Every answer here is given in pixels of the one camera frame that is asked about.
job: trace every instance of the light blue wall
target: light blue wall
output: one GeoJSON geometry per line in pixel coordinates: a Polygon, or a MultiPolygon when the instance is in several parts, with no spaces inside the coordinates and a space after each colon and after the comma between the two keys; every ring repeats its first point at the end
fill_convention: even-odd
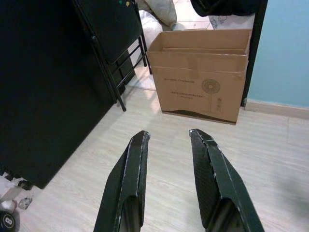
{"type": "Polygon", "coordinates": [[[248,99],[309,107],[309,0],[268,0],[248,99]]]}

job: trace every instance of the baseboard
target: baseboard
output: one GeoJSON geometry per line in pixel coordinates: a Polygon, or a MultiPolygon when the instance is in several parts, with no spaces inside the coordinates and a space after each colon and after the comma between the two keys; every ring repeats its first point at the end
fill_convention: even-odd
{"type": "Polygon", "coordinates": [[[309,108],[280,105],[275,103],[268,103],[265,101],[259,102],[247,100],[245,110],[309,119],[309,108]]]}

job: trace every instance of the laminate floor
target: laminate floor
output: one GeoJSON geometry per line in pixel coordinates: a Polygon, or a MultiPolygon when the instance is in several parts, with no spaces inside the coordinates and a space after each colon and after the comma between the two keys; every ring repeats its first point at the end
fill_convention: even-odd
{"type": "Polygon", "coordinates": [[[309,122],[241,110],[237,125],[162,114],[128,88],[29,208],[22,232],[93,231],[107,177],[130,138],[151,133],[142,232],[203,232],[189,129],[213,136],[246,184],[266,232],[309,231],[309,122]]]}

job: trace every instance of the open cardboard box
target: open cardboard box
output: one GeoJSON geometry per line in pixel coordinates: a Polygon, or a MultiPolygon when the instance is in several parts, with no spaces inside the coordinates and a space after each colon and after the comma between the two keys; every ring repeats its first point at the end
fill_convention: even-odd
{"type": "Polygon", "coordinates": [[[147,55],[163,113],[235,124],[251,30],[160,33],[147,55]]]}

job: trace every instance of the printed fan illustration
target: printed fan illustration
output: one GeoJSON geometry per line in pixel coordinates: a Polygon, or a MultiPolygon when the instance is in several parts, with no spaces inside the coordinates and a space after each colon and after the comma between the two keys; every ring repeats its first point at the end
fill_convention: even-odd
{"type": "Polygon", "coordinates": [[[213,79],[207,79],[203,81],[202,88],[208,93],[208,111],[211,112],[212,95],[220,91],[220,84],[213,79]]]}

